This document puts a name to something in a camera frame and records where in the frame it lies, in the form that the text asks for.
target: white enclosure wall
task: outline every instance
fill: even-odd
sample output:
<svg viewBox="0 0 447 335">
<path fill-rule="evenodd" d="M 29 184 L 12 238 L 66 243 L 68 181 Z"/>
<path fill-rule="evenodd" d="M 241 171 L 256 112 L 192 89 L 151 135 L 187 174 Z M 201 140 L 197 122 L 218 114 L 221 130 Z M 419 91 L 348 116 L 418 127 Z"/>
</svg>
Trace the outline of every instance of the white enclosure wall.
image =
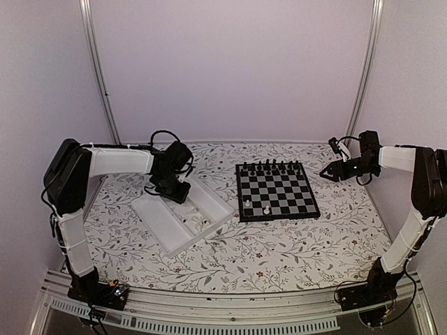
<svg viewBox="0 0 447 335">
<path fill-rule="evenodd" d="M 357 133 L 384 145 L 447 149 L 447 2 L 386 1 Z M 383 170 L 369 187 L 394 238 L 410 206 L 411 175 Z M 447 334 L 447 221 L 415 258 L 440 334 Z"/>
<path fill-rule="evenodd" d="M 66 137 L 110 142 L 78 0 L 6 0 L 0 10 L 0 334 L 23 335 L 62 256 L 39 200 Z"/>
<path fill-rule="evenodd" d="M 353 109 L 373 1 L 97 0 L 122 142 L 326 141 Z"/>
</svg>

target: wire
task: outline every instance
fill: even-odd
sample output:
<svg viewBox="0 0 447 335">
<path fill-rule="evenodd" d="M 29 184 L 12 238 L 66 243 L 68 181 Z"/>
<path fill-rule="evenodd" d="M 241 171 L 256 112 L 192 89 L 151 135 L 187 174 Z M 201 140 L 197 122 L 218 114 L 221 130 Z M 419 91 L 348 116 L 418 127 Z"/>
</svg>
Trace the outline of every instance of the wire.
<svg viewBox="0 0 447 335">
<path fill-rule="evenodd" d="M 418 291 L 418 284 L 416 283 L 416 281 L 413 279 L 412 276 L 409 275 L 408 270 L 407 270 L 407 265 L 408 265 L 409 259 L 407 258 L 405 263 L 404 263 L 404 273 L 405 276 L 413 282 L 413 286 L 414 286 L 414 290 L 413 290 L 413 296 L 411 297 L 410 303 L 408 304 L 408 306 L 404 309 L 404 311 L 402 313 L 400 313 L 396 318 L 392 319 L 391 321 L 388 321 L 387 323 L 384 323 L 383 326 L 385 325 L 389 325 L 390 323 L 393 323 L 397 320 L 399 320 L 411 307 L 411 305 L 414 302 L 414 299 L 416 298 L 416 293 Z"/>
<path fill-rule="evenodd" d="M 174 134 L 172 131 L 166 131 L 166 130 L 159 130 L 159 131 L 154 131 L 153 133 L 152 133 L 152 135 L 151 135 L 151 139 L 150 139 L 150 141 L 149 141 L 149 146 L 150 147 L 153 147 L 154 146 L 154 138 L 155 138 L 155 135 L 157 135 L 157 134 L 161 134 L 161 133 L 165 133 L 165 134 L 169 134 L 169 135 L 171 135 L 171 136 L 173 136 L 178 142 L 181 142 L 180 141 L 180 139 L 178 138 L 178 136 L 176 135 L 176 134 Z"/>
<path fill-rule="evenodd" d="M 341 138 L 337 141 L 337 144 L 339 144 L 340 141 L 342 141 L 342 140 L 347 140 L 347 139 L 360 141 L 360 139 L 359 139 L 358 137 L 354 137 L 354 136 L 343 136 L 343 137 L 341 137 Z"/>
<path fill-rule="evenodd" d="M 70 260 L 68 259 L 68 257 L 66 256 L 66 264 L 67 264 L 67 270 L 71 276 L 71 278 L 73 279 L 73 284 L 75 286 L 75 289 L 79 292 L 79 294 L 81 295 L 81 297 L 86 301 L 88 307 L 90 308 L 90 323 L 91 323 L 91 327 L 90 329 L 93 330 L 95 332 L 95 334 L 97 335 L 101 335 L 100 332 L 98 332 L 95 329 L 95 326 L 93 326 L 93 315 L 95 316 L 96 320 L 98 320 L 99 326 L 101 327 L 101 329 L 103 330 L 103 335 L 108 335 L 107 331 L 105 330 L 105 327 L 101 321 L 101 315 L 99 314 L 98 310 L 96 308 L 93 307 L 93 303 L 91 302 L 91 300 L 86 296 L 86 294 L 84 293 L 84 290 L 80 287 L 80 284 L 78 282 L 78 278 L 75 275 L 75 273 L 73 272 L 73 270 L 71 269 L 70 266 Z"/>
<path fill-rule="evenodd" d="M 160 193 L 153 193 L 153 192 L 149 191 L 149 190 L 152 189 L 152 188 L 149 188 L 149 187 L 147 187 L 147 186 L 145 186 L 143 189 L 145 190 L 145 192 L 146 192 L 147 194 L 155 195 L 155 196 L 161 195 Z"/>
<path fill-rule="evenodd" d="M 372 173 L 369 174 L 369 179 L 366 183 L 364 183 L 364 184 L 360 183 L 360 176 L 356 177 L 356 181 L 357 181 L 357 184 L 359 184 L 360 186 L 366 186 L 372 181 Z"/>
</svg>

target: leaf pattern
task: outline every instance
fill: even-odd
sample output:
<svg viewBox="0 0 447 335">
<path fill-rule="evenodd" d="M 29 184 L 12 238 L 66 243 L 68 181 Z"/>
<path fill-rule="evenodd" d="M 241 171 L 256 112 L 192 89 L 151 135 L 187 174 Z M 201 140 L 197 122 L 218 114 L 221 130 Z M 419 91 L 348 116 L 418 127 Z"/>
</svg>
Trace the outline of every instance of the leaf pattern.
<svg viewBox="0 0 447 335">
<path fill-rule="evenodd" d="M 235 164 L 299 160 L 321 210 L 318 219 L 239 222 L 175 258 L 165 256 L 131 207 L 146 175 L 105 176 L 85 222 L 91 256 L 103 280 L 189 292 L 279 292 L 363 280 L 390 241 L 365 189 L 333 183 L 319 171 L 336 159 L 322 144 L 190 144 L 194 174 L 237 210 Z"/>
</svg>

